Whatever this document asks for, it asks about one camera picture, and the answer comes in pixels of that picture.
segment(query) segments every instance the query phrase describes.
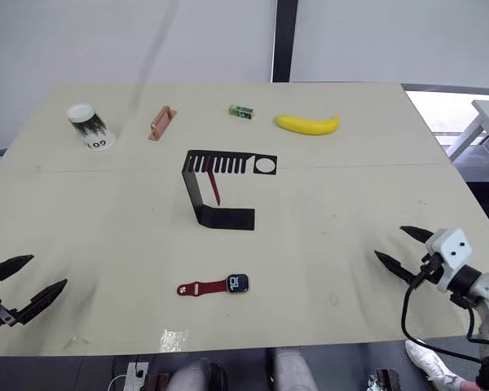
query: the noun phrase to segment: person's legs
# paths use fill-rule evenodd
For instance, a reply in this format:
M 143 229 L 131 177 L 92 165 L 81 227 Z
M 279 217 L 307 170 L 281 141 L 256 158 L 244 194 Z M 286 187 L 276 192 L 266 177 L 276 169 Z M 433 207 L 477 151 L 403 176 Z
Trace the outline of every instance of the person's legs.
M 275 391 L 319 391 L 310 368 L 297 349 L 274 349 Z
M 193 362 L 174 373 L 167 391 L 206 391 L 209 387 L 210 363 L 206 359 Z
M 476 383 L 451 372 L 433 350 L 410 340 L 406 341 L 405 346 L 411 361 L 427 374 L 438 391 L 480 391 Z

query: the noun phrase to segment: gray pants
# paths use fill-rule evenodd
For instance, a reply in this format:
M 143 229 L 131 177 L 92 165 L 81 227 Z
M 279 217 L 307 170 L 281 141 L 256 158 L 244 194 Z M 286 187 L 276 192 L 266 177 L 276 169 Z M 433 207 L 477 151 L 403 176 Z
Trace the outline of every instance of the gray pants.
M 201 359 L 174 373 L 167 391 L 207 391 L 210 363 Z M 318 391 L 310 368 L 297 349 L 274 350 L 276 391 Z

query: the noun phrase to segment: power strip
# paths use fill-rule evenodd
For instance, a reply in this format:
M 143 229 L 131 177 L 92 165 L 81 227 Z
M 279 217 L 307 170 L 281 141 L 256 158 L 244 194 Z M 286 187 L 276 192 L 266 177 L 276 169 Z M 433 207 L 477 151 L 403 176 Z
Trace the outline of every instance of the power strip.
M 145 383 L 145 376 L 148 372 L 148 362 L 138 362 L 138 371 L 143 371 L 143 376 L 136 377 L 136 363 L 129 362 L 123 391 L 139 391 L 139 389 L 143 387 L 143 384 Z

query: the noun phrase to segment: smartwatch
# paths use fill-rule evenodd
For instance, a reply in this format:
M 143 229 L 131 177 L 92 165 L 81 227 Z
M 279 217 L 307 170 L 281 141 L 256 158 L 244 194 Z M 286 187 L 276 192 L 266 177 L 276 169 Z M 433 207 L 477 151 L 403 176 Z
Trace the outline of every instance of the smartwatch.
M 248 275 L 229 275 L 225 279 L 213 283 L 201 283 L 199 281 L 184 283 L 178 286 L 176 292 L 180 296 L 198 297 L 215 292 L 244 293 L 248 291 L 248 288 Z

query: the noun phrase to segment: white wall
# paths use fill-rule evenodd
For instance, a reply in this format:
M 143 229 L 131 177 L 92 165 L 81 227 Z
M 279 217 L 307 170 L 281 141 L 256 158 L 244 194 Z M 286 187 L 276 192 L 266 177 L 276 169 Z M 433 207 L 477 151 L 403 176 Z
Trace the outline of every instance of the white wall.
M 275 0 L 170 1 L 149 81 L 270 80 Z M 167 3 L 0 0 L 0 148 L 57 84 L 136 81 Z
M 291 80 L 489 88 L 489 0 L 299 0 Z

